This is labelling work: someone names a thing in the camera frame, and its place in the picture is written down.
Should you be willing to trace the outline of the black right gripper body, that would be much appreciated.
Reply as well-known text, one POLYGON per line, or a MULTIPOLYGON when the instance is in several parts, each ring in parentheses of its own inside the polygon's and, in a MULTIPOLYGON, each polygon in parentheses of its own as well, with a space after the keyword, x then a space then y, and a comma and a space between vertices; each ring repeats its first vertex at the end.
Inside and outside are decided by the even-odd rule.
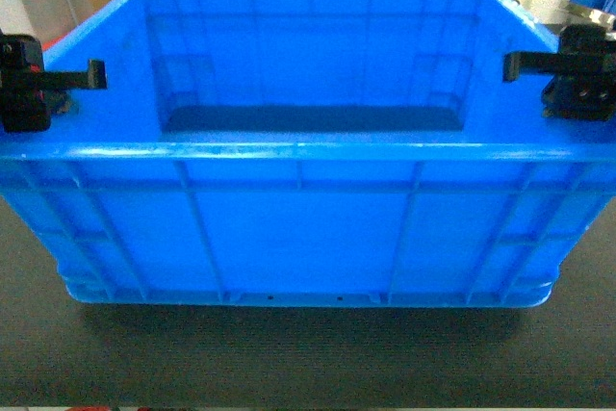
POLYGON ((615 38, 598 25, 572 24, 559 37, 564 67, 542 92, 544 115, 607 122, 615 116, 615 38))

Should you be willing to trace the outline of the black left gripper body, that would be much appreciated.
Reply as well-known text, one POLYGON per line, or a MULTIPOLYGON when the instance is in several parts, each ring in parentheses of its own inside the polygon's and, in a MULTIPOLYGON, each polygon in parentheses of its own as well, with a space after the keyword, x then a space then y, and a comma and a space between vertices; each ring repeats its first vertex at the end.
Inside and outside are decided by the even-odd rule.
POLYGON ((24 87, 20 74, 42 72, 42 45, 24 34, 1 35, 1 123, 7 133, 37 133, 50 128, 43 91, 24 87))

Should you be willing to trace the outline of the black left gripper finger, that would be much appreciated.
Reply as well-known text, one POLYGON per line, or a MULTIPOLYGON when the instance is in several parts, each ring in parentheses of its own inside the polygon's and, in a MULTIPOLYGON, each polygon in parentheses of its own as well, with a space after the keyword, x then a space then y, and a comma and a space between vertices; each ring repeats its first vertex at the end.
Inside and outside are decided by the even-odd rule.
POLYGON ((103 61, 89 60, 85 71, 45 71, 40 74, 43 90, 105 90, 107 72, 103 61))

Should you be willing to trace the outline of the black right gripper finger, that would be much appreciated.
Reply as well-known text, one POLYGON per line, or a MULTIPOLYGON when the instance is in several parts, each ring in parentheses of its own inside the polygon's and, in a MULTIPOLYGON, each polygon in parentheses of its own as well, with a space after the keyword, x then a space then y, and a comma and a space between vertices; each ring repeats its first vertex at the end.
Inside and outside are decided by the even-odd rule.
POLYGON ((513 52, 503 59, 502 80, 516 81, 522 74, 559 74, 563 72, 562 57, 543 52, 513 52))

